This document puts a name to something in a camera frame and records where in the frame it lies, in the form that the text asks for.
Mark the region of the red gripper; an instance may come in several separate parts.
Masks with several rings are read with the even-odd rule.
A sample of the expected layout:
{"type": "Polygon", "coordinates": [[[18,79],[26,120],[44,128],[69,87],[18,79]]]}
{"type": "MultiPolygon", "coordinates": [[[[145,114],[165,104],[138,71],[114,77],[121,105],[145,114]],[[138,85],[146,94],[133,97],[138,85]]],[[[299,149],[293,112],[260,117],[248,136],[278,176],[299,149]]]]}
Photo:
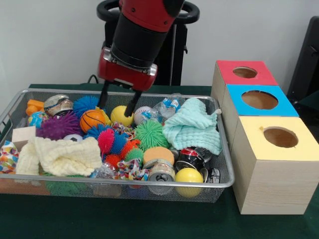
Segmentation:
{"type": "Polygon", "coordinates": [[[144,70],[127,67],[113,57],[110,48],[104,47],[100,54],[98,77],[107,82],[104,82],[101,90],[99,108],[103,109],[106,105],[110,83],[124,85],[136,90],[134,97],[128,103],[125,110],[125,117],[130,117],[142,95],[142,92],[147,91],[153,85],[157,77],[157,73],[158,66],[156,64],[152,64],[149,68],[144,70]]]}

